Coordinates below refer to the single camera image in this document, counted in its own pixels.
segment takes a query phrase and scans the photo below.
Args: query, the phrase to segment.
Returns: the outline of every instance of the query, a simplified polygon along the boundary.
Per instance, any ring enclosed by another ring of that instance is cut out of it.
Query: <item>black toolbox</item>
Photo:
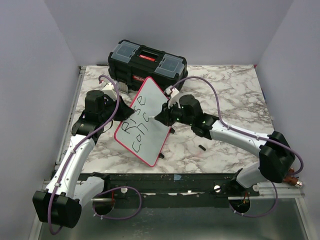
[[[128,89],[137,91],[146,77],[152,77],[164,91],[188,76],[187,60],[145,45],[122,40],[108,57],[109,74]],[[183,82],[177,86],[180,90]]]

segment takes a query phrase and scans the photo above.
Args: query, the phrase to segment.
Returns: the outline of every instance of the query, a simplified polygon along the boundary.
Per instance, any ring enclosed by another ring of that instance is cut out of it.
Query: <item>white marble tabletop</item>
[[[272,133],[266,103],[253,65],[189,66],[189,76],[207,79],[215,87],[223,118],[232,125],[255,132]],[[77,102],[73,123],[85,107],[86,93],[101,89],[98,76],[108,75],[108,67],[88,66]],[[203,112],[217,116],[217,105],[212,90],[200,80],[187,80],[181,90],[191,93],[201,103]],[[129,104],[136,91],[122,93]],[[167,138],[154,167],[149,167],[114,139],[119,125],[102,134],[83,166],[83,173],[234,173],[258,159],[250,153],[228,143],[196,136],[189,126],[175,123],[175,134]],[[203,151],[198,145],[206,148]]]

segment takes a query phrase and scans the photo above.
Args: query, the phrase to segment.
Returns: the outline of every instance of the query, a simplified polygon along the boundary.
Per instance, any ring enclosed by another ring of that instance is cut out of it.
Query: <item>clear plastic compartment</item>
[[[135,54],[136,50],[138,50],[139,48],[139,45],[123,41],[115,47],[111,58],[127,64],[130,61],[131,57]]]
[[[185,68],[182,61],[181,58],[165,54],[154,72],[169,78],[174,78],[176,74],[180,75]]]

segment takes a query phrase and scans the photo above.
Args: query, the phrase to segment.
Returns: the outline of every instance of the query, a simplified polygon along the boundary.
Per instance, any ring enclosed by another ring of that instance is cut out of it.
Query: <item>whiteboard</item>
[[[170,127],[150,118],[158,115],[162,104],[168,101],[151,77],[147,77],[131,103],[134,113],[122,121],[114,133],[114,139],[153,167],[163,148]]]

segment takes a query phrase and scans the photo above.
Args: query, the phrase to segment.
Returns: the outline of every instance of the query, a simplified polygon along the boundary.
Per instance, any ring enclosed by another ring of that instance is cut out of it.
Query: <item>white wall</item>
[[[300,179],[320,236],[319,0],[293,2],[258,64],[257,75],[275,128],[304,159]]]
[[[293,0],[44,0],[79,65],[122,39],[189,64],[257,64]]]
[[[53,170],[79,69],[42,0],[0,8],[0,239],[28,239],[32,197]]]

